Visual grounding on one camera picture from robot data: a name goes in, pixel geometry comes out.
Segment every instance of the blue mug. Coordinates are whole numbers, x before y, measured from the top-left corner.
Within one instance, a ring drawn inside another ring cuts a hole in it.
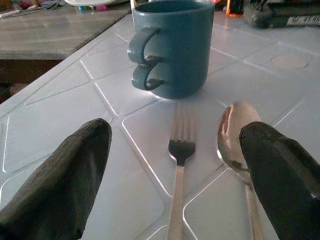
[[[160,0],[132,10],[136,34],[128,47],[134,87],[166,99],[186,98],[207,78],[214,5]]]

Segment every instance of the white tile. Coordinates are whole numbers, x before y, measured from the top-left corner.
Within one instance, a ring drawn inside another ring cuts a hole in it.
[[[226,31],[211,39],[211,47],[237,58],[245,58],[273,42],[236,31]]]
[[[87,55],[95,54],[101,51],[106,51],[117,46],[125,44],[126,41],[122,40],[115,34],[110,33],[105,39],[99,42],[94,48],[88,51]]]
[[[192,200],[184,216],[199,240],[251,239],[245,187],[231,169]],[[260,219],[265,240],[277,240],[262,209]]]
[[[282,44],[320,55],[319,27],[305,27],[280,41]]]
[[[319,85],[306,95],[276,129],[297,140],[320,164],[320,90]]]
[[[235,28],[237,31],[249,35],[254,35],[261,38],[266,38],[273,41],[279,41],[296,31],[299,28],[296,27],[282,27],[282,28],[256,28],[249,24],[244,24]]]
[[[89,78],[81,64],[77,61],[32,94],[25,101],[25,104],[31,104],[39,100],[49,98],[56,94],[84,85],[87,82],[89,82]]]
[[[224,107],[201,91],[185,101],[195,104],[197,117],[196,153],[185,165],[184,186],[185,194],[188,194],[222,164],[217,156],[217,130]],[[175,101],[164,100],[123,122],[146,163],[170,195],[177,165],[168,151],[174,105]]]
[[[290,68],[273,62],[273,58],[282,56],[306,62],[307,66]],[[320,56],[311,55],[293,47],[275,44],[246,58],[245,61],[282,77],[294,79],[300,76],[306,85],[319,81]]]
[[[147,238],[147,240],[164,240],[166,239],[168,231],[168,226],[160,227],[152,236]]]
[[[136,155],[113,128],[104,176],[81,239],[136,239],[164,210]]]
[[[25,183],[28,177],[36,170],[40,163],[31,166],[17,175],[10,177],[1,188],[0,209],[4,208],[11,198],[16,194],[18,189]]]
[[[81,59],[81,63],[92,79],[100,79],[136,65],[130,61],[127,51],[127,44],[120,45],[107,51],[86,55]]]
[[[210,75],[202,88],[227,106],[235,101],[253,104],[270,123],[303,96],[307,85],[300,78],[280,78],[237,62]]]
[[[127,15],[122,22],[122,25],[115,30],[115,34],[129,43],[136,34],[132,15]]]
[[[220,34],[223,34],[225,31],[229,31],[229,29],[221,25],[213,24],[212,37],[216,37]]]
[[[210,49],[210,58],[208,65],[208,76],[220,69],[232,65],[236,62],[235,58],[224,55],[218,51]]]
[[[131,67],[102,78],[96,83],[104,99],[117,115],[126,115],[157,99],[150,91],[140,90],[132,85],[131,78],[135,68]]]
[[[85,122],[111,116],[90,85],[23,106],[9,115],[4,170],[18,170],[52,153]]]

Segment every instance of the fork handle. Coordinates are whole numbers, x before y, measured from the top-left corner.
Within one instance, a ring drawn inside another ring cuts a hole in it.
[[[184,207],[184,174],[185,167],[177,165],[175,168],[175,182],[171,213],[166,240],[182,240],[183,207]]]
[[[264,240],[265,238],[262,232],[257,199],[254,193],[254,187],[251,180],[249,180],[248,184],[245,184],[245,193],[249,209],[252,240]]]

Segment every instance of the white table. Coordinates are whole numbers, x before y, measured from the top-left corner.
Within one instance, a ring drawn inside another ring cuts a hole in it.
[[[186,164],[184,240],[249,240],[244,186],[217,154],[221,114],[252,103],[262,119],[320,160],[320,29],[257,30],[241,18],[214,17],[210,64],[197,105],[197,151]],[[175,101],[135,89],[127,56],[132,16],[0,105],[0,208],[32,171],[94,118],[112,125],[105,174],[83,240],[164,240],[175,162],[168,153]],[[307,67],[284,68],[292,56]],[[278,239],[260,208],[266,240]]]

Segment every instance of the black device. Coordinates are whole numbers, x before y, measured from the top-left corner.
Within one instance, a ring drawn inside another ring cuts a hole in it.
[[[253,0],[243,16],[257,28],[320,26],[320,0]]]

